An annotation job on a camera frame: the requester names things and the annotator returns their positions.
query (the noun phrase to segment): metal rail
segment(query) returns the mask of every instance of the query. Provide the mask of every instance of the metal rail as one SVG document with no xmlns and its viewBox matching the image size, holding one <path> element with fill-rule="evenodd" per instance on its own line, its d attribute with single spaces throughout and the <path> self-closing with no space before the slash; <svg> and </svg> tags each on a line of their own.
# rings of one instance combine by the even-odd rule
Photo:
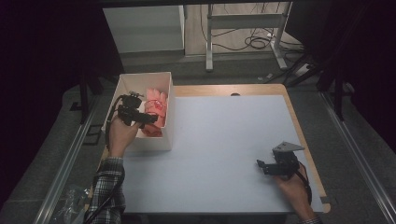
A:
<svg viewBox="0 0 396 224">
<path fill-rule="evenodd" d="M 66 183 L 67 178 L 69 177 L 70 171 L 73 168 L 76 157 L 79 153 L 79 149 L 82 145 L 84 137 L 90 128 L 93 115 L 96 112 L 98 102 L 100 96 L 93 96 L 90 108 L 90 114 L 87 117 L 87 120 L 84 124 L 80 125 L 78 132 L 67 151 L 66 156 L 64 157 L 64 161 L 59 168 L 59 171 L 55 178 L 52 181 L 51 186 L 49 187 L 49 192 L 46 195 L 43 203 L 41 204 L 40 209 L 38 210 L 37 216 L 35 217 L 35 224 L 47 224 L 50 222 L 50 218 L 52 216 L 53 210 L 55 209 L 56 203 L 58 202 L 62 190 L 64 188 L 64 184 Z"/>
<path fill-rule="evenodd" d="M 382 210 L 388 223 L 395 224 L 396 209 L 391 198 L 387 194 L 387 191 L 379 182 L 379 180 L 376 178 L 375 173 L 373 172 L 373 170 L 370 167 L 370 164 L 367 162 L 367 160 L 364 158 L 363 154 L 361 153 L 361 149 L 359 148 L 352 134 L 349 132 L 349 129 L 347 128 L 346 124 L 343 121 L 341 121 L 338 118 L 338 116 L 335 114 L 332 106 L 332 100 L 330 99 L 329 95 L 324 92 L 320 92 L 319 95 L 322 98 L 324 104 L 326 105 L 327 110 L 333 122 L 335 123 L 338 132 L 343 137 L 346 146 L 349 149 L 350 155 L 352 156 L 352 159 L 355 161 L 358 169 L 361 171 L 361 175 L 363 176 L 367 186 L 369 187 L 370 191 L 375 197 L 375 200 L 378 203 L 379 208 Z"/>
</svg>

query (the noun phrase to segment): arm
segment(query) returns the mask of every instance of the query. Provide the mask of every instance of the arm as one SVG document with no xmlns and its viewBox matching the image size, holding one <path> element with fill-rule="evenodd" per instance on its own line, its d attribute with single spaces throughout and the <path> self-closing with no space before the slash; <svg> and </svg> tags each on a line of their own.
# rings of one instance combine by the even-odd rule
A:
<svg viewBox="0 0 396 224">
<path fill-rule="evenodd" d="M 125 148 L 136 137 L 138 128 L 141 124 L 135 123 L 133 126 L 126 126 L 115 117 L 111 123 L 108 151 L 108 158 L 101 162 L 96 176 L 93 179 L 93 195 L 90 208 L 86 213 L 85 221 L 98 209 L 99 206 L 108 198 L 117 183 L 123 180 L 122 158 Z M 120 223 L 120 214 L 125 209 L 125 200 L 122 188 L 114 192 L 111 200 L 104 209 L 90 223 Z"/>
<path fill-rule="evenodd" d="M 306 171 L 300 164 L 300 173 L 306 178 Z M 303 181 L 297 175 L 292 176 L 289 180 L 284 180 L 280 176 L 274 176 L 279 188 L 289 200 L 291 206 L 300 218 L 299 223 L 320 224 L 320 218 L 315 215 L 311 205 L 308 202 L 308 194 L 304 187 Z"/>
</svg>

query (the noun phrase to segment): metal frame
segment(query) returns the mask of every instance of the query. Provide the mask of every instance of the metal frame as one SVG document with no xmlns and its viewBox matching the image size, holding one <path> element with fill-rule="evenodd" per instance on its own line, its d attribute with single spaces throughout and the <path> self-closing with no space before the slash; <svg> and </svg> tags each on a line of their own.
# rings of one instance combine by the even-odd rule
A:
<svg viewBox="0 0 396 224">
<path fill-rule="evenodd" d="M 342 136 L 344 142 L 346 143 L 346 147 L 349 149 L 349 153 L 352 159 L 355 161 L 356 166 L 361 171 L 361 175 L 363 176 L 364 181 L 375 197 L 376 202 L 378 203 L 379 208 L 387 219 L 388 223 L 396 223 L 396 207 L 393 203 L 392 199 L 389 197 L 386 189 L 381 184 L 381 182 L 376 178 L 375 173 L 368 161 L 364 158 L 364 155 L 361 153 L 361 149 L 350 133 L 347 125 L 339 119 L 337 114 L 333 111 L 334 105 L 332 104 L 332 100 L 329 97 L 329 94 L 326 92 L 320 92 L 319 96 L 322 98 L 323 103 L 327 107 L 327 111 L 332 118 L 332 121 L 335 124 L 338 132 Z"/>
<path fill-rule="evenodd" d="M 206 41 L 206 71 L 213 71 L 212 30 L 216 29 L 249 29 L 249 28 L 278 28 L 275 41 L 271 42 L 271 49 L 276 56 L 281 70 L 286 70 L 279 43 L 289 16 L 291 2 L 285 5 L 281 14 L 255 15 L 212 15 L 212 4 L 207 5 L 207 41 Z"/>
<path fill-rule="evenodd" d="M 49 192 L 46 195 L 43 203 L 41 204 L 40 209 L 38 210 L 37 216 L 35 217 L 35 224 L 43 224 L 49 223 L 50 218 L 52 216 L 53 210 L 55 209 L 56 203 L 58 202 L 62 190 L 64 188 L 64 184 L 66 183 L 67 178 L 73 168 L 76 157 L 79 153 L 79 149 L 81 148 L 82 142 L 84 141 L 84 137 L 90 128 L 93 115 L 96 112 L 98 102 L 100 100 L 100 96 L 93 96 L 91 102 L 91 113 L 88 115 L 87 120 L 84 124 L 81 124 L 76 137 L 73 140 L 72 145 L 67 151 L 66 156 L 64 157 L 64 161 L 59 168 L 58 173 L 52 181 L 51 186 L 49 187 Z"/>
</svg>

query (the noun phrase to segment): wall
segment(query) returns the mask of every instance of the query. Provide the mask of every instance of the wall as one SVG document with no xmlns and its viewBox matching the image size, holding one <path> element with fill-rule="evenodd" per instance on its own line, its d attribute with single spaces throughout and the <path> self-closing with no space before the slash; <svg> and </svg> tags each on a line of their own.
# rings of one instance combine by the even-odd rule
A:
<svg viewBox="0 0 396 224">
<path fill-rule="evenodd" d="M 104 8 L 119 53 L 184 49 L 182 6 Z"/>
</svg>

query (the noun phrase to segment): black backdrop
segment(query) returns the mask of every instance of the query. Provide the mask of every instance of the black backdrop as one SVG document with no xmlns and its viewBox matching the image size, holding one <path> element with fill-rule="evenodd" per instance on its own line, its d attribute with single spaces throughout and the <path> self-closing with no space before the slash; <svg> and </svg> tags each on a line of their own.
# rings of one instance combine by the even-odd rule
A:
<svg viewBox="0 0 396 224">
<path fill-rule="evenodd" d="M 100 7 L 0 4 L 3 205 L 48 135 L 64 92 L 83 71 L 115 76 L 123 68 Z"/>
<path fill-rule="evenodd" d="M 338 58 L 344 81 L 355 89 L 352 103 L 396 152 L 396 5 L 394 1 L 332 0 L 293 3 L 286 32 L 301 40 L 318 62 L 339 44 L 352 12 L 369 4 Z"/>
</svg>

